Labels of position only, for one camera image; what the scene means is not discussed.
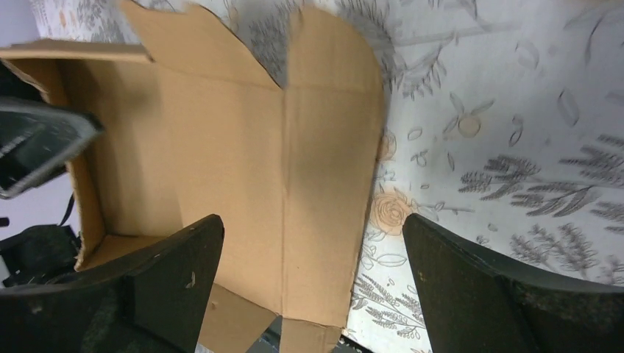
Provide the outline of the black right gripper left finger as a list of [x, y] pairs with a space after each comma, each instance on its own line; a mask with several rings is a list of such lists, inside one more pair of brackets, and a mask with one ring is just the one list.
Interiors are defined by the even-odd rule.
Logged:
[[3, 352], [193, 352], [224, 242], [208, 215], [49, 284], [1, 291]]

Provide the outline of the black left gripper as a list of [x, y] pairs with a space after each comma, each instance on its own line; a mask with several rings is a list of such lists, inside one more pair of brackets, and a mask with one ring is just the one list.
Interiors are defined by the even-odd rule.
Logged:
[[[12, 199], [46, 181], [104, 131], [91, 113], [47, 103], [1, 98], [1, 197]], [[74, 197], [58, 224], [29, 227], [1, 241], [5, 288], [46, 284], [74, 272], [81, 240], [68, 224]]]

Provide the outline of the cardboard box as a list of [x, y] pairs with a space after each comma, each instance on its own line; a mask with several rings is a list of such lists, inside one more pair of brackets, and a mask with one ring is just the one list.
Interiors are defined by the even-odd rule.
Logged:
[[121, 9], [138, 45], [39, 40], [1, 50], [49, 103], [105, 131], [68, 164], [79, 271], [206, 215], [224, 225], [198, 341], [245, 352], [281, 317], [281, 352], [331, 352], [347, 324], [385, 124], [380, 66], [346, 20], [284, 20], [286, 82], [210, 10]]

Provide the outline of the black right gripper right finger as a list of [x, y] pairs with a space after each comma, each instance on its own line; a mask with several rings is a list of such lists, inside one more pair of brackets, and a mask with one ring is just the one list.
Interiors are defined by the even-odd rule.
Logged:
[[434, 352], [621, 352], [623, 289], [542, 270], [418, 214], [403, 225]]

